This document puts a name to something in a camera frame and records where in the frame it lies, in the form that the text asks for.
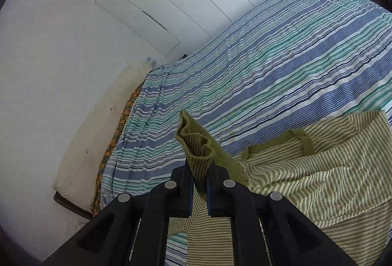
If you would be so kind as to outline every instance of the metal rivet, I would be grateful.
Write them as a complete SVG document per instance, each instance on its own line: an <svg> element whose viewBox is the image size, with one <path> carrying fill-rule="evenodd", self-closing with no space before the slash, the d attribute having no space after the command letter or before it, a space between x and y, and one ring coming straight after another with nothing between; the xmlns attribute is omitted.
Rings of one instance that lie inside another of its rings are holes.
<svg viewBox="0 0 392 266"><path fill-rule="evenodd" d="M282 194L279 192L272 192L270 194L270 197L271 197L271 200L274 200L274 201L280 201L283 198Z"/></svg>
<svg viewBox="0 0 392 266"><path fill-rule="evenodd" d="M226 186L227 188L232 188L233 186L236 185L236 183L233 180L225 180L223 182L223 185Z"/></svg>
<svg viewBox="0 0 392 266"><path fill-rule="evenodd" d="M121 193L118 196L118 200L121 203L125 203L125 202L129 201L130 198L131 198L131 196L128 193Z"/></svg>
<svg viewBox="0 0 392 266"><path fill-rule="evenodd" d="M174 189L177 186L176 181L167 181L165 183L165 188L167 189Z"/></svg>

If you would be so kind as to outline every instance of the blue striped blanket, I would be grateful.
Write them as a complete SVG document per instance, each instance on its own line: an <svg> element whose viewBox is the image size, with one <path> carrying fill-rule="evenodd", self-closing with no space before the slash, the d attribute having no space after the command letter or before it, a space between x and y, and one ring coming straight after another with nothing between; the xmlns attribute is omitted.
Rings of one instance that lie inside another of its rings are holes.
<svg viewBox="0 0 392 266"><path fill-rule="evenodd" d="M184 163L186 109L230 154L324 117L384 109L392 123L392 14L368 0L265 0L208 45L146 78L102 179L102 205ZM168 246L167 263L183 264Z"/></svg>

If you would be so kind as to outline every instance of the pillow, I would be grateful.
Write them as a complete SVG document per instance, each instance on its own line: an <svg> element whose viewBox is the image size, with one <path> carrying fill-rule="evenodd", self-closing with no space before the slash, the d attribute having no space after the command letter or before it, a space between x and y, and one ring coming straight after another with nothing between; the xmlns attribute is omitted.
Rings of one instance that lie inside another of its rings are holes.
<svg viewBox="0 0 392 266"><path fill-rule="evenodd" d="M90 211L99 165L124 106L151 69L147 62L130 64L90 111L65 152L53 189L86 211Z"/></svg>

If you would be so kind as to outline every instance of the fabric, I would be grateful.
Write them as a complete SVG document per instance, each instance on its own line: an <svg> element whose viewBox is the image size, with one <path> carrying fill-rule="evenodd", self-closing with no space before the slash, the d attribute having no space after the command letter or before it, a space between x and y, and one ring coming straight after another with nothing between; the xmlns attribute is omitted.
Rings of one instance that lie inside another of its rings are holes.
<svg viewBox="0 0 392 266"><path fill-rule="evenodd" d="M203 137L191 143L217 143L206 141L213 138L204 132ZM306 155L309 143L314 154ZM282 193L316 226L326 228L330 238L359 266L375 262L387 243L391 224L392 131L384 111L319 121L304 127L300 136L284 133L246 150L246 158L244 152L241 154L245 162L238 163L246 168L251 191ZM194 156L189 162L191 170L197 161ZM226 218L210 218L198 194L194 196L191 218L170 220L169 232L175 231L188 234L189 266L233 265L230 223Z"/></svg>
<svg viewBox="0 0 392 266"><path fill-rule="evenodd" d="M168 237L165 265L187 265L187 238L186 233L179 233Z"/></svg>
<svg viewBox="0 0 392 266"><path fill-rule="evenodd" d="M128 120L129 114L131 113L131 110L133 108L133 105L135 104L136 98L140 94L140 90L142 89L144 82L142 82L136 90L131 94L131 97L129 98L127 104L124 107L123 113L121 114L120 121L118 122L117 129L114 132L114 135L112 137L112 140L109 143L109 146L107 147L105 154L103 155L101 164L99 165L99 170L97 174L97 178L95 179L95 195L93 202L91 203L91 212L95 215L97 215L101 211L101 182L102 182L102 175L103 171L105 170L105 166L107 163L107 160L109 160L109 157L111 156L112 152L114 151L116 144L122 134L122 131L124 130L125 123Z"/></svg>
<svg viewBox="0 0 392 266"><path fill-rule="evenodd" d="M184 164L181 109L231 156L328 116L384 109L392 123L391 22L368 0L265 0L154 69L106 165L102 205L149 192Z"/></svg>
<svg viewBox="0 0 392 266"><path fill-rule="evenodd" d="M230 179L248 186L248 178L240 163L223 150L219 143L186 110L180 111L180 123L175 137L188 159L196 187L205 182L207 169L212 161L218 166L224 166Z"/></svg>
<svg viewBox="0 0 392 266"><path fill-rule="evenodd" d="M53 189L76 206L91 210L102 155L127 100L151 69L148 62L127 66L87 115L67 148Z"/></svg>

